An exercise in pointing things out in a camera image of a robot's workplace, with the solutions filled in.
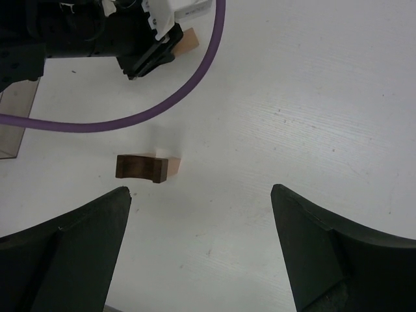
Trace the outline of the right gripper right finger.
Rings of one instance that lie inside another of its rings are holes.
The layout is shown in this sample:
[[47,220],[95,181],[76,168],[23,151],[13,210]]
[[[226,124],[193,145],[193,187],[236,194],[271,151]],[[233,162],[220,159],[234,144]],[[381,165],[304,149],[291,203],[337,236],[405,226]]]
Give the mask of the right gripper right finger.
[[414,311],[415,241],[353,222],[283,185],[272,209],[297,311]]

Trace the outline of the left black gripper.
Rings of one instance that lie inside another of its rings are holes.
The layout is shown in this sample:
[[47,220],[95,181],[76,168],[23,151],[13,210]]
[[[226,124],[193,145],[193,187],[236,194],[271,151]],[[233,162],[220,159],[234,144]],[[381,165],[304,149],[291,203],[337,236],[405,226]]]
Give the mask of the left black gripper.
[[141,1],[2,1],[1,90],[37,81],[47,59],[114,57],[130,80],[175,59],[183,38],[179,24],[156,39]]

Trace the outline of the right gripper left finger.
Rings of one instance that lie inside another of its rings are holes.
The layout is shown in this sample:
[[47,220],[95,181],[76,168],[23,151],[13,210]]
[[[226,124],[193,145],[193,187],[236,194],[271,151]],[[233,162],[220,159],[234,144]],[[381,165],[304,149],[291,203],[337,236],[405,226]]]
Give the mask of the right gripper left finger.
[[1,237],[1,310],[104,311],[130,207],[118,187]]

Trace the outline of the dark brown arch block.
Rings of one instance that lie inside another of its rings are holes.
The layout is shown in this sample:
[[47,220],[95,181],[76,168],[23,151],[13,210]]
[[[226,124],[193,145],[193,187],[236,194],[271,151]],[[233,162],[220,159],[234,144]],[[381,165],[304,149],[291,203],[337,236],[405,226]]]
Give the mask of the dark brown arch block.
[[118,155],[115,177],[118,179],[145,179],[153,183],[167,180],[168,159],[141,155]]

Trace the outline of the light wood block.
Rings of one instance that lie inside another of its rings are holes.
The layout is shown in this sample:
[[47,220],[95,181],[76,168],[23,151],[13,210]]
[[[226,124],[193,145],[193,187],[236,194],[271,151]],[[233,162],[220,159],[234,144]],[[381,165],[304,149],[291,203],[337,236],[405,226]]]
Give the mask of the light wood block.
[[163,177],[170,179],[178,173],[181,164],[181,156],[178,152],[168,149],[158,149],[156,156],[161,160]]
[[200,45],[196,32],[193,28],[189,28],[183,32],[182,39],[174,46],[172,53],[174,57],[180,57]]

